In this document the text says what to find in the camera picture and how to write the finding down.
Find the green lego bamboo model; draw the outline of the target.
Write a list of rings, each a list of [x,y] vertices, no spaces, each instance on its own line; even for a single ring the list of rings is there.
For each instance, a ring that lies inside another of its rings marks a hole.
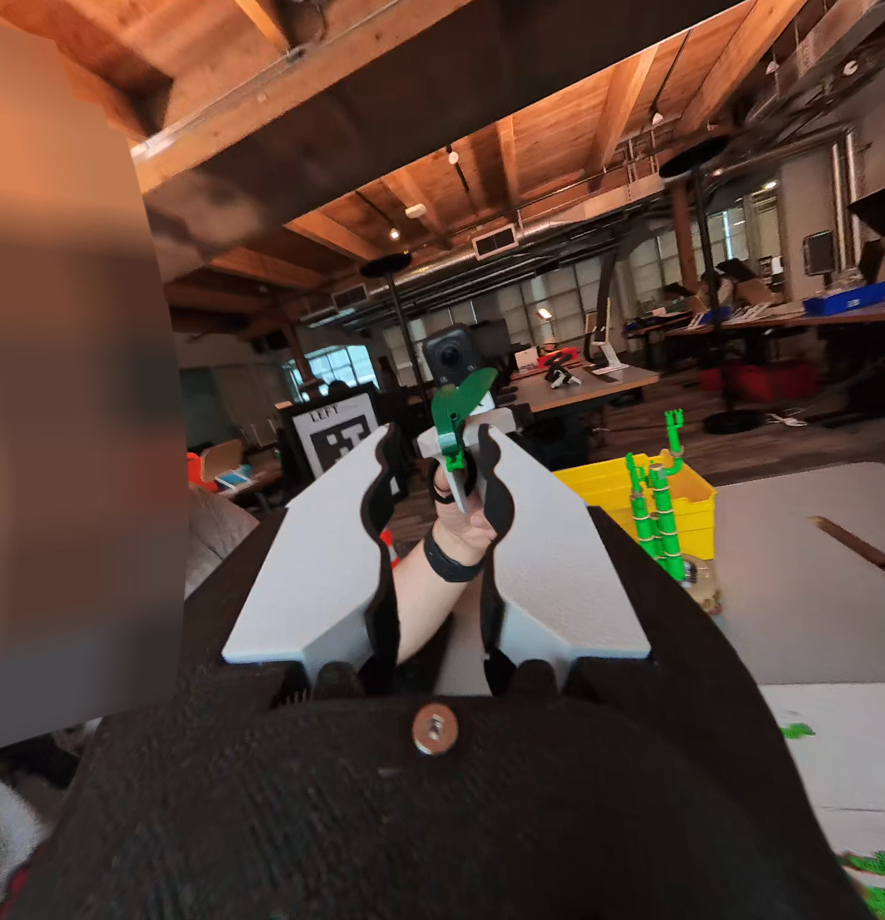
[[[722,614],[716,569],[714,489],[686,464],[683,409],[664,413],[666,448],[655,456],[626,454],[635,538],[647,555],[709,616]]]

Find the black overhead bar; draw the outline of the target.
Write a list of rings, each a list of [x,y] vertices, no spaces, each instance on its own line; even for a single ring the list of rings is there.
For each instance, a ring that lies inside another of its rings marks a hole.
[[[734,2],[387,2],[132,151],[165,281]]]

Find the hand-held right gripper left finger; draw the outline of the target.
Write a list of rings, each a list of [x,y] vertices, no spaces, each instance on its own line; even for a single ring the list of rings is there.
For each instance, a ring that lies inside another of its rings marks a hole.
[[[396,690],[401,633],[382,532],[399,443],[395,423],[380,426],[289,502],[222,648],[226,663],[293,662],[314,684],[336,662],[369,693]]]

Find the yellow plastic bin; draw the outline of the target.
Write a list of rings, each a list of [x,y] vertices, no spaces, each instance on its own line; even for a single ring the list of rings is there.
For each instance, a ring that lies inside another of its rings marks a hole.
[[[555,476],[588,505],[603,508],[633,539],[637,538],[630,507],[631,480],[624,458],[559,470]],[[714,559],[716,489],[688,464],[668,481],[682,552]]]

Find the framed tag sign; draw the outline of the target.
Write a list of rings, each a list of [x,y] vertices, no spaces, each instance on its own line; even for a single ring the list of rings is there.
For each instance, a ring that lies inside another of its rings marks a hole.
[[[379,428],[377,397],[375,387],[367,384],[280,411],[292,449],[314,479]]]

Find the person's left forearm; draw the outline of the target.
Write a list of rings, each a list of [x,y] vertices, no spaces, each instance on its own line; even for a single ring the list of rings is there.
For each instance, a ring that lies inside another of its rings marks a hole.
[[[440,629],[466,587],[447,581],[426,555],[426,539],[393,572],[399,624],[396,664],[413,658]]]

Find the blue plastic bin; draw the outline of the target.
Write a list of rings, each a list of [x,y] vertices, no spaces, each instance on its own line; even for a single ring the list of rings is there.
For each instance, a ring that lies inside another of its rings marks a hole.
[[[880,305],[884,301],[885,281],[806,298],[803,300],[803,310],[805,316],[827,318]]]

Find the grey office desk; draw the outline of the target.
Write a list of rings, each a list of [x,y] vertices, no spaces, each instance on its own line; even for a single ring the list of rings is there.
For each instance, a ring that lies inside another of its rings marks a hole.
[[[604,404],[612,397],[656,385],[660,381],[660,374],[655,371],[627,365],[609,368],[605,374],[593,374],[582,365],[576,365],[571,372],[580,383],[553,387],[545,380],[544,373],[513,380],[511,385],[516,390],[515,400],[507,408],[526,405],[534,415],[554,413],[590,404]]]

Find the black wristband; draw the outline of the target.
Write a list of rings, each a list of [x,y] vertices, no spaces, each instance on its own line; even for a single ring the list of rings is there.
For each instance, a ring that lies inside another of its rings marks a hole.
[[[452,584],[467,584],[473,581],[484,568],[484,561],[467,565],[447,555],[436,541],[433,530],[423,538],[424,556],[432,571],[443,581]]]

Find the green lego leaf stem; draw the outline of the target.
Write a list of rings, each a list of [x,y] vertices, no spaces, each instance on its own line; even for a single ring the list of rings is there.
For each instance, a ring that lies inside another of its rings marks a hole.
[[[481,368],[460,385],[443,385],[434,396],[431,415],[446,472],[466,469],[466,421],[489,394],[497,377],[495,368]]]

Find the black floor lamp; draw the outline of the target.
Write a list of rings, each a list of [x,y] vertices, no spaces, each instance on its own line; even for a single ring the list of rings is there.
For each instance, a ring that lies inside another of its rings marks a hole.
[[[720,157],[728,148],[732,136],[727,132],[711,133],[707,138],[690,145],[676,154],[659,169],[659,175],[665,180],[688,177],[693,189],[694,208],[699,227],[701,251],[704,259],[704,280],[708,295],[709,312],[712,319],[712,337],[716,368],[720,373],[722,407],[719,411],[703,420],[703,430],[714,436],[742,434],[760,427],[758,411],[737,407],[736,386],[732,379],[731,367],[726,358],[726,340],[722,328],[722,310],[718,296],[719,282],[714,265],[712,265],[712,247],[710,229],[703,191],[703,178],[706,166]]]
[[[415,416],[412,422],[412,440],[417,441],[417,436],[429,428],[432,421],[431,403],[419,366],[419,359],[416,353],[415,343],[409,331],[408,322],[404,316],[402,305],[398,297],[396,288],[396,276],[403,270],[406,270],[412,263],[412,255],[406,250],[392,252],[376,259],[370,259],[361,265],[359,274],[364,280],[384,280],[391,298],[394,309],[396,322],[401,332],[402,339],[411,364],[411,370],[414,375],[415,384],[419,394],[419,404],[422,406],[421,413]]]

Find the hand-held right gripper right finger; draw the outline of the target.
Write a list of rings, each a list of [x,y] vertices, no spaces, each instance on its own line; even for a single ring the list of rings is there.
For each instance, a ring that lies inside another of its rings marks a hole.
[[[580,660],[648,660],[651,643],[587,503],[492,424],[478,428],[476,465],[495,532],[480,600],[492,695],[528,661],[548,665],[562,690]]]

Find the person's left hand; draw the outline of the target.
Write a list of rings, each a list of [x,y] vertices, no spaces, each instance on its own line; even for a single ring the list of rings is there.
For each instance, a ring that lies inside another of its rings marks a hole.
[[[479,564],[496,532],[484,514],[477,486],[466,491],[464,508],[459,507],[450,489],[444,465],[432,462],[430,491],[436,511],[433,539],[447,558],[465,567]]]

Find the small green lego pieces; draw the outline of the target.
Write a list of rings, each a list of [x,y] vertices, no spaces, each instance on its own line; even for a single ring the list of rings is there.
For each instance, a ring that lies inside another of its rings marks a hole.
[[[885,919],[885,742],[848,740],[795,712],[779,723],[839,868],[871,915]]]

